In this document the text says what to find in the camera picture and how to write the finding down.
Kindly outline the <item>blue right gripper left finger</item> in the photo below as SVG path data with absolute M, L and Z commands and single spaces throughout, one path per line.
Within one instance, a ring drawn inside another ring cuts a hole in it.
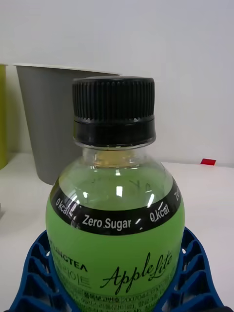
M 79 311 L 56 276 L 46 231 L 39 235 L 29 249 L 18 292 L 8 311 Z

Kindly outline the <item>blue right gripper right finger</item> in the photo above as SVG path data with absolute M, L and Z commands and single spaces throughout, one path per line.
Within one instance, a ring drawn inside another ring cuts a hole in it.
M 211 312 L 224 305 L 213 284 L 204 248 L 184 229 L 178 266 L 168 289 L 156 305 L 157 312 Z

